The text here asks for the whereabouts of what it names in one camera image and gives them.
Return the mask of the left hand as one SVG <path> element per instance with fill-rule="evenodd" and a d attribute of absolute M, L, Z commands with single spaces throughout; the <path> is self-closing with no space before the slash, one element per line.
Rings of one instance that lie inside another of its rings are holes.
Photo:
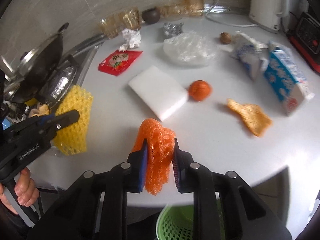
<path fill-rule="evenodd" d="M 35 181 L 31 178 L 30 170 L 27 167 L 20 172 L 20 177 L 15 186 L 15 193 L 18 196 L 18 203 L 25 207 L 33 205 L 40 195 L 35 186 Z M 11 213 L 18 215 L 17 211 L 4 195 L 3 185 L 1 185 L 1 202 Z"/>

